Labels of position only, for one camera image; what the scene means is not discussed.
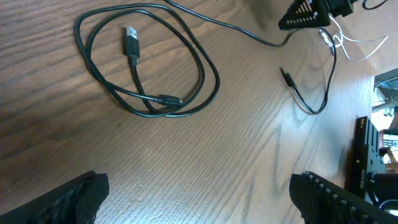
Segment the wooden table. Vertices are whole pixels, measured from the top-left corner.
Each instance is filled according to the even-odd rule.
[[[217,66],[220,92],[193,116],[141,118],[123,110],[86,71],[72,31],[85,11],[132,2],[1,4],[0,213],[88,170],[109,175],[98,223],[297,223],[300,212],[288,190],[292,173],[311,170],[344,184],[355,119],[371,111],[368,62],[347,62],[339,54],[327,109],[310,116],[297,106],[279,66],[317,108],[333,59],[317,30],[301,31],[275,49],[178,11]],[[288,0],[177,2],[273,42],[286,35],[277,22]],[[87,19],[83,35],[104,16]],[[93,58],[106,78],[135,89],[122,54],[123,26],[138,31],[146,92],[188,95],[198,78],[188,50],[142,15],[111,22],[95,40]],[[205,87],[193,105],[213,89],[205,68]]]

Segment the black usb cable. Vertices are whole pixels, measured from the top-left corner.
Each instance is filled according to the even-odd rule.
[[[286,38],[283,40],[283,42],[279,43],[279,44],[275,44],[275,43],[271,43],[268,42],[266,40],[261,39],[260,37],[250,33],[247,30],[244,30],[240,27],[231,25],[231,24],[227,24],[224,22],[220,22],[214,19],[211,19],[209,17],[206,17],[204,15],[201,15],[197,12],[191,11],[171,0],[164,0],[167,4],[170,4],[184,12],[187,12],[193,16],[196,16],[200,19],[203,19],[205,21],[208,22],[212,22],[214,24],[218,24],[220,26],[223,27],[228,27],[231,29],[234,29],[236,31],[239,31],[245,35],[247,35],[248,37],[264,44],[264,45],[268,45],[271,47],[283,47],[288,40],[290,39],[290,37],[296,33],[298,30],[293,30],[291,32],[289,32],[286,36]],[[205,69],[203,66],[203,63],[198,55],[198,52],[195,50],[195,48],[192,46],[192,44],[179,32],[177,31],[172,25],[170,25],[168,22],[166,22],[165,20],[157,17],[156,15],[154,15],[153,13],[143,10],[141,9],[142,7],[148,7],[148,8],[156,8],[156,9],[161,9],[164,10],[166,12],[168,12],[176,21],[178,21],[178,23],[181,25],[181,27],[183,28],[183,30],[187,33],[189,39],[193,42],[193,44],[197,47],[197,49],[200,51],[200,53],[204,56],[205,60],[208,62],[208,64],[211,67],[211,70],[213,71],[213,74],[215,76],[215,87],[213,89],[213,91],[210,93],[210,95],[208,96],[208,98],[202,102],[200,105],[183,111],[183,112],[179,112],[181,109],[183,109],[184,107],[186,107],[188,104],[190,104],[199,94],[200,90],[203,87],[204,84],[204,80],[205,80]],[[102,12],[109,12],[109,11],[120,11],[117,12],[111,16],[109,16],[108,18],[104,19],[103,21],[101,21],[90,33],[90,35],[88,36],[87,39],[87,44],[84,45],[83,40],[81,39],[81,34],[80,34],[80,27],[81,27],[81,23],[87,18],[90,17],[92,15],[95,14],[99,14]],[[193,91],[193,93],[191,94],[191,96],[186,99],[185,101],[182,101],[180,98],[176,97],[176,96],[168,96],[168,95],[159,95],[159,96],[153,96],[153,95],[147,95],[142,87],[141,81],[138,77],[138,72],[137,72],[137,59],[140,57],[140,53],[139,53],[139,41],[137,38],[137,32],[132,28],[132,27],[128,27],[127,28],[127,34],[126,34],[126,43],[125,43],[125,53],[128,56],[129,59],[129,65],[130,65],[130,69],[131,69],[131,73],[132,73],[132,78],[134,80],[134,83],[136,84],[137,87],[137,93],[130,91],[130,90],[126,90],[120,86],[117,86],[111,82],[108,82],[104,76],[102,76],[101,72],[98,70],[97,66],[94,64],[94,62],[91,59],[91,50],[92,50],[92,46],[93,46],[93,42],[94,39],[96,37],[96,35],[98,34],[98,32],[110,21],[112,21],[113,19],[116,19],[118,17],[121,16],[125,16],[127,14],[132,14],[132,13],[140,13],[146,16],[149,16],[151,18],[153,18],[155,21],[161,23],[162,25],[164,25],[166,28],[168,28],[169,30],[171,30],[183,43],[184,45],[188,48],[188,50],[190,51],[195,63],[197,64],[198,67],[198,72],[200,75],[200,79],[198,82],[198,85],[195,88],[195,91]],[[184,22],[184,20],[175,12],[173,11],[171,8],[161,5],[161,4],[146,4],[146,3],[138,3],[138,4],[127,4],[127,5],[122,5],[122,6],[113,6],[113,7],[105,7],[102,9],[95,9],[92,11],[88,11],[84,14],[82,14],[75,22],[74,25],[74,36],[75,36],[75,40],[76,40],[76,44],[77,47],[81,53],[81,56],[83,57],[84,61],[86,62],[86,67],[88,69],[88,71],[91,73],[91,75],[93,77],[95,77],[114,97],[115,99],[128,111],[132,112],[133,114],[136,114],[138,116],[142,116],[142,117],[146,117],[146,118],[156,118],[156,117],[161,117],[161,116],[166,116],[166,117],[171,117],[171,118],[179,118],[179,117],[184,117],[184,116],[188,116],[194,113],[199,112],[200,110],[202,110],[203,108],[205,108],[206,106],[208,106],[215,98],[218,90],[220,89],[220,76],[218,74],[218,71],[214,65],[214,63],[211,61],[210,57],[208,56],[208,54],[206,53],[206,51],[203,49],[203,47],[200,45],[200,43],[197,41],[196,37],[193,35],[193,33],[191,32],[191,30],[189,29],[189,27],[187,26],[187,24]],[[292,87],[294,88],[294,90],[296,91],[296,93],[298,94],[299,98],[303,101],[303,103],[306,105],[306,107],[314,114],[320,113],[322,112],[327,104],[327,95],[328,95],[328,90],[329,90],[329,86],[330,86],[330,81],[331,81],[331,77],[333,75],[334,69],[335,69],[335,65],[336,65],[336,54],[335,54],[335,62],[333,64],[333,68],[331,71],[331,75],[329,77],[329,82],[328,82],[328,86],[325,92],[325,98],[322,104],[322,107],[320,110],[318,111],[314,111],[311,109],[311,107],[308,105],[308,103],[303,99],[303,97],[301,96],[300,92],[298,91],[297,87]],[[291,84],[294,84],[293,79],[287,78],[290,77],[290,75],[284,75],[284,78],[287,81],[287,84],[289,86],[291,86]],[[133,108],[131,105],[129,105],[120,95],[119,93],[124,93],[126,95],[129,96],[133,96],[133,97],[137,97],[142,99],[143,103],[145,104],[145,106],[148,108],[149,111],[139,111],[135,108]],[[161,110],[157,110],[155,109],[150,102],[155,102],[161,105],[166,106],[165,108],[162,108]]]
[[[336,68],[336,62],[337,62],[337,52],[336,52],[336,44],[335,41],[333,40],[331,34],[324,28],[316,28],[316,29],[320,29],[323,32],[325,32],[325,34],[327,36],[329,36],[331,43],[332,43],[332,49],[333,49],[333,56],[334,56],[334,60],[333,60],[333,66],[331,68],[331,72],[329,75],[329,79],[328,79],[328,83],[326,85],[326,90],[325,90],[325,94],[323,95],[323,101],[322,104],[320,106],[320,108],[318,110],[314,110],[312,109],[312,107],[307,103],[307,101],[304,99],[304,97],[301,95],[299,89],[297,88],[297,85],[295,84],[292,76],[290,75],[289,72],[285,72],[285,70],[282,67],[279,67],[280,72],[282,73],[283,78],[286,81],[286,84],[291,87],[293,89],[293,91],[296,93],[296,95],[298,96],[299,100],[303,103],[303,105],[308,109],[308,111],[311,114],[320,114],[322,111],[325,110],[326,105],[328,104],[328,95],[329,95],[329,88],[330,88],[330,83],[331,83],[331,78],[333,77],[333,74],[335,72],[335,68]]]

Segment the usb-a plug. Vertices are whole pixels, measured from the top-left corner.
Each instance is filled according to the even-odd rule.
[[[131,26],[127,27],[126,55],[135,59],[139,58],[139,41],[137,31]]]

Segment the black cable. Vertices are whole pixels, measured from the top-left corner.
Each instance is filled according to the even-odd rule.
[[[322,104],[319,108],[319,110],[313,110],[312,107],[307,103],[307,101],[304,99],[304,97],[301,95],[299,89],[297,88],[296,84],[293,81],[293,78],[291,77],[291,75],[289,73],[285,73],[285,71],[283,70],[283,68],[281,67],[280,70],[282,72],[282,75],[285,78],[285,81],[287,83],[287,85],[291,88],[293,88],[294,92],[297,94],[298,98],[300,99],[300,101],[303,103],[303,105],[309,110],[309,112],[311,112],[312,114],[320,114],[325,108],[326,105],[328,103],[328,95],[329,95],[329,88],[330,88],[330,83],[331,83],[331,78],[335,72],[335,68],[336,68],[336,62],[337,62],[337,53],[336,53],[336,44],[335,41],[333,40],[331,34],[324,28],[316,28],[316,29],[320,29],[323,32],[325,32],[327,34],[327,36],[330,38],[331,43],[333,44],[333,52],[334,52],[334,61],[333,61],[333,66],[331,68],[331,72],[330,72],[330,76],[328,79],[328,83],[326,85],[326,89],[325,89],[325,94],[323,97],[323,101]]]
[[[364,9],[366,9],[366,10],[373,10],[373,9],[379,8],[379,7],[382,6],[384,3],[386,3],[388,0],[384,0],[382,3],[378,4],[377,6],[370,7],[370,8],[366,6],[367,1],[368,1],[368,0],[363,0],[363,2],[362,2],[362,7],[363,7]]]
[[[174,6],[174,7],[176,7],[177,9],[179,9],[179,10],[181,10],[181,11],[184,11],[184,12],[187,12],[187,13],[193,15],[193,16],[196,16],[197,18],[203,19],[203,20],[208,21],[208,22],[212,22],[212,23],[214,23],[214,24],[217,24],[217,25],[220,25],[220,26],[223,26],[223,27],[228,27],[228,28],[237,30],[237,31],[239,31],[239,32],[241,32],[241,33],[247,35],[248,37],[250,37],[250,38],[252,38],[252,39],[254,39],[254,40],[256,40],[256,41],[258,41],[258,42],[260,42],[260,43],[262,43],[262,44],[271,46],[271,47],[283,47],[283,46],[285,46],[286,43],[289,41],[290,37],[291,37],[291,36],[293,35],[293,33],[295,32],[295,31],[289,32],[289,33],[287,34],[285,40],[284,40],[282,43],[280,43],[280,44],[274,44],[274,43],[271,43],[271,42],[268,42],[268,41],[266,41],[266,40],[261,39],[260,37],[258,37],[258,36],[256,36],[256,35],[252,34],[251,32],[249,32],[249,31],[247,31],[247,30],[245,30],[245,29],[242,29],[242,28],[240,28],[240,27],[237,27],[237,26],[234,26],[234,25],[231,25],[231,24],[227,24],[227,23],[225,23],[225,22],[220,22],[220,21],[217,21],[217,20],[215,20],[215,19],[209,18],[209,17],[204,16],[204,15],[202,15],[202,14],[199,14],[199,13],[197,13],[197,12],[195,12],[195,11],[192,11],[192,10],[190,10],[190,9],[187,9],[186,7],[183,7],[183,6],[181,6],[181,5],[179,5],[179,4],[175,3],[175,2],[173,2],[173,1],[171,1],[171,0],[164,0],[164,1],[165,1],[167,4],[170,4],[171,6]]]
[[[231,25],[231,24],[227,24],[224,22],[220,22],[214,19],[211,19],[209,17],[203,16],[199,13],[196,13],[194,11],[191,11],[177,3],[174,3],[170,0],[164,0],[166,3],[182,10],[185,11],[193,16],[199,17],[200,19],[204,19],[208,22],[212,22],[215,24],[218,24],[220,26],[224,26],[224,27],[229,27],[231,29],[237,30],[239,32],[242,32],[243,34],[249,36],[250,38],[271,46],[271,47],[283,47],[288,40],[290,39],[290,37],[297,32],[298,30],[294,30],[292,32],[289,32],[285,38],[285,40],[280,43],[280,44],[274,44],[268,41],[265,41],[261,38],[259,38],[258,36],[250,33],[247,30],[244,30],[240,27]],[[197,53],[197,51],[195,50],[195,48],[192,46],[192,44],[179,32],[177,31],[173,26],[171,26],[168,22],[166,22],[165,20],[157,17],[156,15],[154,15],[151,12],[148,12],[146,10],[143,9],[134,9],[134,8],[138,8],[138,7],[151,7],[151,8],[156,8],[156,9],[161,9],[161,10],[165,10],[166,12],[168,12],[175,20],[178,21],[178,23],[182,26],[182,28],[184,29],[184,31],[187,33],[187,35],[189,36],[189,38],[191,39],[191,41],[195,44],[195,46],[198,48],[198,50],[201,52],[201,54],[204,56],[204,58],[206,59],[206,61],[209,63],[214,76],[215,76],[215,87],[213,89],[213,91],[211,92],[210,96],[200,105],[187,110],[187,111],[183,111],[183,112],[177,112],[179,110],[181,110],[182,108],[186,107],[189,103],[191,103],[199,94],[201,88],[203,87],[204,84],[204,80],[205,80],[205,69],[203,67],[203,64],[200,60],[200,57]],[[102,12],[109,12],[109,11],[116,11],[116,10],[123,10],[121,12],[117,12],[111,16],[109,16],[108,18],[104,19],[103,21],[101,21],[90,33],[90,35],[88,36],[87,39],[87,44],[86,46],[83,44],[83,41],[81,39],[81,34],[80,34],[80,27],[81,27],[81,23],[84,21],[84,19],[86,19],[87,17],[90,17],[92,15],[95,14],[99,14]],[[199,74],[200,74],[200,81],[195,89],[195,91],[193,92],[193,94],[185,101],[185,102],[180,102],[177,106],[168,106],[166,107],[164,110],[160,111],[155,109],[150,103],[149,101],[153,101],[156,103],[160,103],[163,105],[170,105],[168,103],[170,103],[170,100],[176,100],[178,98],[173,97],[173,96],[166,96],[163,97],[162,95],[156,97],[156,96],[151,96],[151,95],[147,95],[141,85],[141,81],[138,77],[137,74],[137,57],[132,57],[131,55],[129,55],[129,65],[131,68],[131,72],[132,72],[132,77],[134,80],[134,83],[137,86],[137,91],[133,92],[130,90],[126,90],[120,86],[117,86],[113,83],[110,83],[108,81],[106,81],[105,77],[102,76],[101,72],[98,70],[98,68],[96,67],[96,65],[94,64],[94,62],[91,59],[91,50],[92,50],[92,45],[94,42],[94,39],[96,37],[96,35],[98,34],[98,32],[110,21],[112,21],[113,19],[116,19],[120,16],[124,16],[127,14],[132,14],[132,13],[141,13],[144,15],[147,15],[151,18],[153,18],[154,20],[156,20],[157,22],[160,22],[161,24],[163,24],[164,26],[166,26],[166,28],[168,28],[169,30],[171,30],[183,43],[184,45],[188,48],[188,50],[190,51],[190,53],[192,54],[198,70],[199,70]],[[195,36],[192,34],[191,30],[189,29],[189,27],[187,26],[187,24],[184,22],[184,20],[175,12],[173,11],[171,8],[161,5],[161,4],[145,4],[145,3],[139,3],[139,4],[127,4],[127,5],[122,5],[122,6],[113,6],[113,7],[105,7],[102,9],[95,9],[92,11],[88,11],[84,14],[82,14],[75,22],[74,25],[74,35],[75,35],[75,40],[76,40],[76,44],[78,46],[78,49],[83,57],[83,59],[86,62],[86,66],[88,71],[115,97],[115,99],[117,99],[120,104],[127,109],[128,111],[138,115],[138,116],[143,116],[146,118],[155,118],[155,117],[160,117],[160,116],[166,116],[166,117],[172,117],[172,118],[178,118],[178,117],[184,117],[184,116],[188,116],[191,115],[193,113],[199,112],[200,110],[202,110],[203,108],[205,108],[206,106],[208,106],[215,98],[219,88],[220,88],[220,76],[218,74],[218,71],[214,65],[214,63],[211,61],[210,57],[207,55],[207,53],[205,52],[205,50],[203,49],[203,47],[200,45],[200,43],[197,41],[197,39],[195,38]],[[325,92],[325,99],[324,102],[322,104],[321,110],[319,110],[318,113],[322,112],[322,110],[325,108],[326,104],[327,104],[327,93],[328,93],[328,89],[330,86],[330,81],[331,81],[331,76],[333,75],[334,69],[335,69],[335,64],[336,64],[336,56],[335,56],[335,62],[333,64],[333,68],[331,71],[331,75],[329,78],[329,82],[328,82],[328,87],[326,89]],[[121,98],[121,96],[119,95],[118,92],[130,95],[130,96],[134,96],[137,98],[140,98],[143,100],[144,104],[146,105],[146,107],[149,109],[149,112],[144,112],[144,111],[139,111],[134,109],[132,106],[130,106],[124,99]],[[302,102],[306,105],[306,107],[314,114],[316,114],[316,111],[312,111],[311,107],[309,107],[308,103],[302,98],[300,92],[298,91],[298,89],[295,89],[296,93],[298,94],[299,98],[302,100]]]
[[[200,105],[184,111],[184,112],[177,112],[180,109],[184,108],[185,106],[187,106],[189,103],[191,103],[199,94],[204,81],[205,81],[205,69],[203,67],[203,64],[200,60],[200,57],[197,53],[197,51],[195,50],[195,48],[192,46],[192,44],[179,32],[177,31],[173,26],[171,26],[168,22],[166,22],[165,20],[157,17],[156,15],[154,15],[151,12],[145,11],[143,9],[133,9],[133,8],[137,8],[137,7],[152,7],[152,8],[157,8],[157,9],[162,9],[165,10],[166,12],[168,12],[172,17],[174,17],[178,23],[182,26],[182,28],[184,29],[184,31],[187,33],[187,35],[189,36],[189,38],[191,39],[191,41],[196,45],[196,47],[198,48],[198,50],[201,52],[201,54],[204,56],[204,58],[206,59],[206,61],[209,63],[214,76],[215,76],[215,87],[214,90],[211,92],[210,96]],[[108,18],[104,19],[103,21],[101,21],[91,32],[91,34],[88,37],[87,40],[87,45],[86,47],[83,44],[83,41],[81,39],[81,34],[80,34],[80,26],[81,23],[83,22],[84,19],[86,19],[87,17],[90,17],[92,15],[95,14],[99,14],[102,12],[109,12],[109,11],[115,11],[115,10],[121,10],[121,9],[125,9],[124,11],[118,12],[113,14],[112,16],[109,16]],[[96,35],[98,34],[98,32],[110,21],[112,21],[113,19],[116,19],[120,16],[124,16],[126,14],[131,14],[131,13],[141,13],[144,15],[147,15],[151,18],[153,18],[154,20],[160,22],[161,24],[163,24],[164,26],[166,26],[166,28],[168,28],[169,30],[171,30],[184,44],[185,46],[188,48],[188,50],[190,51],[190,53],[192,54],[197,67],[199,69],[199,74],[200,74],[200,81],[199,84],[197,85],[195,91],[193,92],[193,94],[186,100],[184,101],[180,106],[177,107],[167,107],[165,109],[165,111],[159,111],[156,110],[155,108],[153,108],[148,101],[154,101],[156,103],[163,103],[163,99],[161,97],[156,97],[156,96],[150,96],[150,95],[146,95],[141,82],[139,81],[138,78],[138,74],[137,74],[137,68],[136,68],[136,58],[130,58],[129,59],[129,64],[132,70],[132,76],[134,79],[134,82],[137,85],[137,90],[138,93],[135,93],[133,91],[129,91],[126,90],[124,88],[121,88],[120,86],[117,86],[113,83],[110,83],[108,81],[105,80],[104,76],[102,76],[101,72],[98,70],[98,68],[96,67],[96,65],[94,64],[94,62],[91,59],[91,48],[93,45],[93,41],[96,37]],[[79,51],[82,55],[82,57],[84,58],[85,62],[86,62],[86,66],[88,68],[88,71],[99,81],[101,82],[101,84],[115,97],[115,99],[117,99],[120,104],[125,107],[125,109],[127,109],[128,111],[139,115],[139,116],[143,116],[146,118],[155,118],[155,117],[160,117],[160,116],[168,116],[168,117],[173,117],[173,118],[177,118],[177,117],[183,117],[183,116],[188,116],[191,115],[193,113],[196,113],[200,110],[202,110],[204,107],[206,107],[207,105],[209,105],[211,103],[211,101],[213,101],[213,99],[215,98],[219,88],[220,88],[220,76],[218,75],[218,71],[216,69],[216,67],[214,66],[213,62],[211,61],[211,59],[209,58],[209,56],[207,55],[207,53],[205,52],[205,50],[203,49],[203,47],[199,44],[199,42],[197,41],[197,39],[195,38],[195,36],[192,34],[191,30],[189,29],[189,27],[186,25],[186,23],[183,21],[183,19],[173,10],[171,10],[169,7],[167,6],[163,6],[160,4],[127,4],[127,5],[123,5],[123,6],[113,6],[113,7],[106,7],[106,8],[102,8],[102,9],[95,9],[89,12],[84,13],[83,15],[81,15],[75,22],[75,26],[74,26],[74,35],[75,35],[75,39],[76,39],[76,44],[79,48]],[[119,93],[117,93],[117,91],[130,95],[130,96],[134,96],[134,97],[138,97],[141,98],[143,100],[143,102],[146,104],[146,106],[149,108],[149,113],[144,112],[144,111],[139,111],[134,109],[132,106],[130,106],[124,99],[122,99],[119,95]]]

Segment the black bracket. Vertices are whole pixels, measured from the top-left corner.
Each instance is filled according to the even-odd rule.
[[[279,21],[281,30],[324,27],[333,17],[353,13],[352,3],[357,0],[295,0]]]

